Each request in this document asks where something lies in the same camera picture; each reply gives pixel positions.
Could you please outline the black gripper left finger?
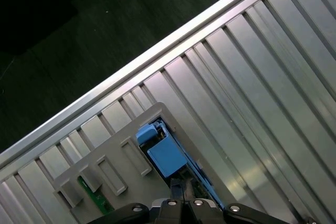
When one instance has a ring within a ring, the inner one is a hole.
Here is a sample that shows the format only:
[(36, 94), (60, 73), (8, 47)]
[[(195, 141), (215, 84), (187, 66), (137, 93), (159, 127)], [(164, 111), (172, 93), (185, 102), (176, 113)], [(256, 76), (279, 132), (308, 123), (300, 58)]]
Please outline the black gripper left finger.
[(182, 181), (172, 178), (170, 190), (171, 198), (159, 199), (159, 206), (149, 208), (141, 203), (130, 203), (92, 223), (181, 223), (184, 205)]

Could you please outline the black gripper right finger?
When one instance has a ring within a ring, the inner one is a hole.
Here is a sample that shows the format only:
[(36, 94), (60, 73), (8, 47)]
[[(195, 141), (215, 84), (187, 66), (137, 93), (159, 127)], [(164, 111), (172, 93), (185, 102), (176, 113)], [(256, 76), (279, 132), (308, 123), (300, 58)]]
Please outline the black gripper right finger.
[(191, 180), (185, 182), (185, 205), (193, 223), (285, 223), (276, 217), (248, 206), (233, 203), (223, 210), (212, 207), (212, 201), (196, 198)]

